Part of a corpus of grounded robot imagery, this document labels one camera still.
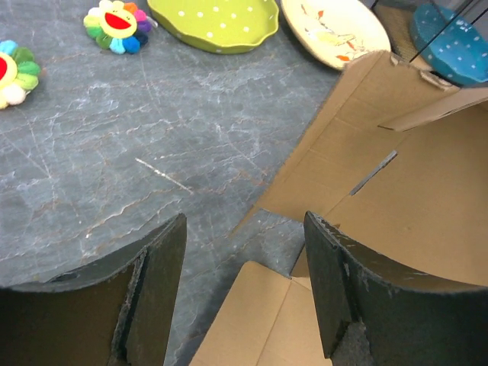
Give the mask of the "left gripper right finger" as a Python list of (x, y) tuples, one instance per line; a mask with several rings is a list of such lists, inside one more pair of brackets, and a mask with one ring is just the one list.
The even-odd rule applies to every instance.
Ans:
[(485, 365), (487, 289), (400, 264), (310, 211), (305, 249), (323, 353), (358, 325), (372, 365)]

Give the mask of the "brown cardboard box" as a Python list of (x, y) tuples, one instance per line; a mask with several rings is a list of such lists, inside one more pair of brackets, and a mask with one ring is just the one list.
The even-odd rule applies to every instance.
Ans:
[[(487, 89), (386, 51), (350, 63), (257, 208), (322, 217), (425, 273), (487, 289)], [(240, 269), (194, 365), (372, 365), (358, 325), (323, 353), (306, 249)]]

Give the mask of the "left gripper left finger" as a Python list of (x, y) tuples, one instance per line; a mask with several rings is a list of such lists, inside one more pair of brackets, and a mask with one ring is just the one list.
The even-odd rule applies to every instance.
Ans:
[(178, 214), (47, 282), (1, 290), (3, 365), (161, 365), (187, 242)]

